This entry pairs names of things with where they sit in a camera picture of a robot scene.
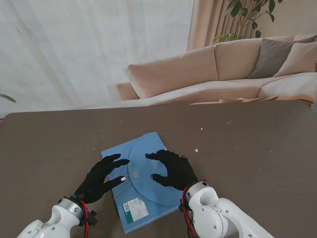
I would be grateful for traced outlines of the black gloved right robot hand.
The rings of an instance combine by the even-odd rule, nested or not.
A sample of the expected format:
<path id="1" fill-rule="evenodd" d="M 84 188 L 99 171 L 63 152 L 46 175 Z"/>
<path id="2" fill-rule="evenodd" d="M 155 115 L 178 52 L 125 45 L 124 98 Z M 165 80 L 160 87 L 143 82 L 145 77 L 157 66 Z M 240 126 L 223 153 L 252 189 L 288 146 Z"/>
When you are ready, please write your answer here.
<path id="1" fill-rule="evenodd" d="M 181 157 L 171 151 L 159 150 L 155 153 L 145 154 L 145 157 L 159 161 L 165 166 L 167 170 L 166 176 L 158 174 L 151 175 L 152 180 L 162 186 L 171 186 L 184 192 L 190 185 L 194 185 L 198 182 L 188 159 L 183 156 Z"/>

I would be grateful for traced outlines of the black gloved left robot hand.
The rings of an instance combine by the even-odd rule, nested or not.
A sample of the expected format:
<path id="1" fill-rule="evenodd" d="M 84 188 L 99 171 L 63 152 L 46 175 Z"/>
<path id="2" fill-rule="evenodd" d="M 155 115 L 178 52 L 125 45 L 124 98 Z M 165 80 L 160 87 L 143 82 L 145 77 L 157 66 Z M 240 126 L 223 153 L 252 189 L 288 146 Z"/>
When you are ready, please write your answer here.
<path id="1" fill-rule="evenodd" d="M 106 177 L 121 166 L 127 165 L 130 161 L 119 159 L 121 154 L 105 156 L 97 162 L 87 173 L 84 181 L 75 191 L 73 197 L 86 204 L 95 203 L 100 200 L 105 193 L 125 182 L 125 176 L 118 176 L 105 182 Z"/>

